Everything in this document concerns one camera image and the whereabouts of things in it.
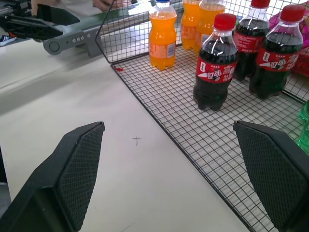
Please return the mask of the person's bare hand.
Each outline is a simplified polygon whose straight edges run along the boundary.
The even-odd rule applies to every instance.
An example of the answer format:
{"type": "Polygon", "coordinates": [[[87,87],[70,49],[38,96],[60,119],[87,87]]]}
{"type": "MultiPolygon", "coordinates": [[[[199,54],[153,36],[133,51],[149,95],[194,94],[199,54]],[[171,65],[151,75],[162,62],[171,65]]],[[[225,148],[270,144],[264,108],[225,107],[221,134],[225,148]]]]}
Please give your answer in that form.
{"type": "Polygon", "coordinates": [[[112,5],[113,0],[92,0],[93,6],[101,11],[107,11],[112,5]]]}

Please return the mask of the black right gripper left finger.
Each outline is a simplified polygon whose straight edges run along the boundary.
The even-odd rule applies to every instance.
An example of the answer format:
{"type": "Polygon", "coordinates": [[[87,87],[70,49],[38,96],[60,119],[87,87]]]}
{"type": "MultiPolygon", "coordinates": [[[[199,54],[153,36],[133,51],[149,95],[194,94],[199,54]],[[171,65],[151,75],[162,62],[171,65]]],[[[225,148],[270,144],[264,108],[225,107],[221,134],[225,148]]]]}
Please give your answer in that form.
{"type": "Polygon", "coordinates": [[[66,133],[0,218],[2,232],[80,231],[97,179],[103,122],[66,133]]]}

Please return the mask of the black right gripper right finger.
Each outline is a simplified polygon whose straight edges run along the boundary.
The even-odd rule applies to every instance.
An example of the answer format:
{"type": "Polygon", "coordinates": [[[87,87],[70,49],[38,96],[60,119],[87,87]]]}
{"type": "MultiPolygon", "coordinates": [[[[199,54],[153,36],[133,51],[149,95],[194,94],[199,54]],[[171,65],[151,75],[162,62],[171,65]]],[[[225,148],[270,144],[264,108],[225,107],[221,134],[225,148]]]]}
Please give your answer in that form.
{"type": "Polygon", "coordinates": [[[247,174],[280,232],[309,230],[309,157],[284,132],[235,121],[247,174]]]}

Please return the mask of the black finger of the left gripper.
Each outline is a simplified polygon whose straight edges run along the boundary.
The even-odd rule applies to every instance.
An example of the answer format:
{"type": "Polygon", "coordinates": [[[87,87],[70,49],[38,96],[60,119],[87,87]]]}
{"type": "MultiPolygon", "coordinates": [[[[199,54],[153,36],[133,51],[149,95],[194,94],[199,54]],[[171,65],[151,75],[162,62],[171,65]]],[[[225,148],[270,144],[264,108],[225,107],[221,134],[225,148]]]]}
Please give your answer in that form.
{"type": "Polygon", "coordinates": [[[61,35],[60,30],[41,19],[14,15],[4,16],[4,31],[23,39],[52,39],[61,35]]]}
{"type": "Polygon", "coordinates": [[[72,25],[79,23],[80,19],[65,9],[38,4],[36,17],[57,25],[72,25]]]}

